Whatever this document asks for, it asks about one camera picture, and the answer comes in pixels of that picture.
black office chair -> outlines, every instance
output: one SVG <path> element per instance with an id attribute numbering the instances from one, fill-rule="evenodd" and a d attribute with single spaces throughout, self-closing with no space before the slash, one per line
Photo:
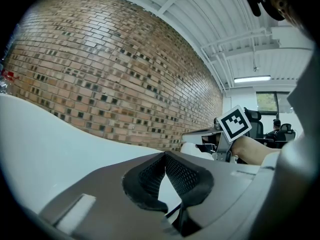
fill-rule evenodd
<path id="1" fill-rule="evenodd" d="M 277 149 L 281 149 L 289 141 L 293 141 L 296 137 L 296 133 L 291 129 L 290 123 L 284 123 L 280 127 L 280 131 L 276 134 L 275 145 Z"/>
<path id="2" fill-rule="evenodd" d="M 248 118 L 252 129 L 248 131 L 246 136 L 253 139 L 263 139 L 264 138 L 264 125 L 261 120 L 261 114 L 259 111 L 249 110 L 246 107 L 244 108 L 244 114 Z"/>

ceiling light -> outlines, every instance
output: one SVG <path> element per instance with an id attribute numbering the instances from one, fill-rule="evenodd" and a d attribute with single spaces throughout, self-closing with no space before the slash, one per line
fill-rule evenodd
<path id="1" fill-rule="evenodd" d="M 256 81 L 269 81 L 271 79 L 270 75 L 262 75 L 262 76 L 250 76 L 250 77 L 241 77 L 235 78 L 235 83 L 245 83 L 245 82 L 256 82 Z"/>

person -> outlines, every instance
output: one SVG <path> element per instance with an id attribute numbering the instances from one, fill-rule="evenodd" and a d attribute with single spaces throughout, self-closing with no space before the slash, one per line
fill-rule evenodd
<path id="1" fill-rule="evenodd" d="M 280 126 L 281 126 L 281 121 L 279 119 L 274 119 L 273 120 L 273 131 L 270 131 L 267 134 L 270 135 L 270 134 L 275 134 L 275 133 L 279 132 Z"/>
<path id="2" fill-rule="evenodd" d="M 300 0 L 261 1 L 263 8 L 275 20 L 281 21 L 286 19 L 293 27 L 300 30 L 300 32 L 308 38 L 317 35 L 317 29 L 314 27 L 315 24 L 312 23 L 312 18 L 309 18 L 306 13 L 303 14 L 305 5 L 299 3 Z M 238 156 L 249 165 L 261 165 L 267 155 L 278 151 L 280 151 L 280 149 L 267 147 L 247 136 L 241 136 L 236 139 L 231 148 L 233 156 Z"/>

window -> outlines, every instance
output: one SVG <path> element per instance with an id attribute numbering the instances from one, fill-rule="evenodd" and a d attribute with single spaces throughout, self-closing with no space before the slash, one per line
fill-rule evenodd
<path id="1" fill-rule="evenodd" d="M 257 92 L 256 99 L 258 104 L 258 111 L 278 112 L 275 93 Z"/>
<path id="2" fill-rule="evenodd" d="M 277 99 L 278 99 L 278 106 L 279 106 L 279 113 L 293 113 L 294 109 L 291 107 L 291 105 L 289 104 L 287 98 L 288 98 L 288 93 L 285 92 L 281 92 L 281 93 L 277 93 Z"/>

ceiling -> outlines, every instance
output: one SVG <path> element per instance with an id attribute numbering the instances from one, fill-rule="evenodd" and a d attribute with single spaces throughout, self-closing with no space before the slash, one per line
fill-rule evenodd
<path id="1" fill-rule="evenodd" d="M 246 0 L 128 1 L 178 31 L 202 58 L 221 91 L 293 87 L 312 55 L 311 41 L 286 21 L 273 20 L 261 6 L 261 16 L 255 17 Z M 234 78 L 265 75 L 271 80 L 234 83 Z"/>

